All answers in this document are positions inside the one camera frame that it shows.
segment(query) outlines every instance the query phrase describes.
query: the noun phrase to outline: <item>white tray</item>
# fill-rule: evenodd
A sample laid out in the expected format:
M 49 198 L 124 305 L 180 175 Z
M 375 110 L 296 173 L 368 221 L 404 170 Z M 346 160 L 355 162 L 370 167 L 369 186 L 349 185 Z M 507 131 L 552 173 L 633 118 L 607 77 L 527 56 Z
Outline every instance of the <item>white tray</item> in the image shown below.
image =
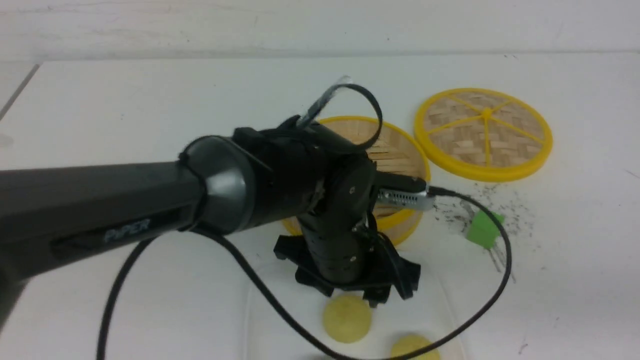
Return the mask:
M 326 335 L 322 312 L 328 299 L 317 290 L 296 283 L 295 265 L 275 260 L 258 270 L 258 275 L 284 308 L 311 334 L 330 348 L 361 358 L 388 357 L 391 347 L 402 335 L 416 332 L 436 341 L 455 327 L 444 289 L 438 277 L 416 253 L 401 253 L 407 260 L 422 265 L 418 291 L 403 301 L 392 289 L 389 300 L 374 309 L 371 330 L 354 344 L 338 343 Z M 336 290 L 333 296 L 341 291 Z M 438 349 L 442 360 L 464 360 L 459 338 Z M 296 334 L 271 308 L 262 294 L 251 285 L 244 318 L 244 360 L 328 359 Z

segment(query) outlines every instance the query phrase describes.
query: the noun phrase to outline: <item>yellow bun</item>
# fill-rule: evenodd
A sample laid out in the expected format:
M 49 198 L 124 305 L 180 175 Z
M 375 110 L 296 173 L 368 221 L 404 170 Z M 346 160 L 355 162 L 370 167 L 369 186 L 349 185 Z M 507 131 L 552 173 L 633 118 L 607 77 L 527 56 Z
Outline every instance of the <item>yellow bun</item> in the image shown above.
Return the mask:
M 335 341 L 354 343 L 369 332 L 371 309 L 360 297 L 341 295 L 324 308 L 323 325 Z
M 416 351 L 419 348 L 431 345 L 431 342 L 426 338 L 411 334 L 402 337 L 398 340 L 394 346 L 391 348 L 391 357 L 401 356 L 405 354 L 409 354 L 410 352 Z M 429 351 L 426 354 L 422 354 L 417 357 L 413 357 L 412 359 L 416 360 L 440 360 L 440 353 L 438 349 Z

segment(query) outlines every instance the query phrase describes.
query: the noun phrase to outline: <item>woven bamboo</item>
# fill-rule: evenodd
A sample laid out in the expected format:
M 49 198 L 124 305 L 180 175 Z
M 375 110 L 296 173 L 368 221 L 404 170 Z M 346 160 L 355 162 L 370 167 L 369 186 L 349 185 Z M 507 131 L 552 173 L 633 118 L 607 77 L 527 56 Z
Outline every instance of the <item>woven bamboo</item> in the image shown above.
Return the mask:
M 545 141 L 529 110 L 507 98 L 473 91 L 435 101 L 425 113 L 424 129 L 444 153 L 480 166 L 520 165 L 533 159 Z

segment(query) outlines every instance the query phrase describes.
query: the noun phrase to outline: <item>white wall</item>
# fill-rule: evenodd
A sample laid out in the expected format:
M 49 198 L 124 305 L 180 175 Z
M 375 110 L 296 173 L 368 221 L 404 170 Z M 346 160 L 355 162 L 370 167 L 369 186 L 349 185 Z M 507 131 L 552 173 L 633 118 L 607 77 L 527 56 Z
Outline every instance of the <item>white wall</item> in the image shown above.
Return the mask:
M 0 60 L 636 51 L 638 0 L 1 0 Z

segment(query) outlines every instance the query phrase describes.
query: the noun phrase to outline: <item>white table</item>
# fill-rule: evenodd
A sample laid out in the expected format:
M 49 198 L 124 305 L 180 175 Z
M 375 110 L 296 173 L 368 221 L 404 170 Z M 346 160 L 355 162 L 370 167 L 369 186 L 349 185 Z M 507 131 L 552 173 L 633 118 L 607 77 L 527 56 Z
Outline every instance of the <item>white table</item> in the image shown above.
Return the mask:
M 500 90 L 535 107 L 555 144 L 539 172 L 496 188 L 431 167 L 435 184 L 508 205 L 516 281 L 463 335 L 468 358 L 631 359 L 640 337 L 639 70 L 638 54 L 45 63 L 0 122 L 15 140 L 0 150 L 0 168 L 172 160 L 202 134 L 274 126 L 342 74 L 408 131 L 435 92 Z M 345 94 L 324 115 L 345 113 L 371 111 Z M 402 248 L 428 254 L 461 322 L 500 274 L 463 239 L 461 224 L 446 220 L 428 213 Z M 259 266 L 272 261 L 281 232 L 271 224 L 232 239 Z M 0 358 L 92 358 L 109 287 L 130 250 L 33 279 L 0 335 Z M 239 358 L 248 286 L 209 240 L 163 236 L 125 283 L 108 359 Z

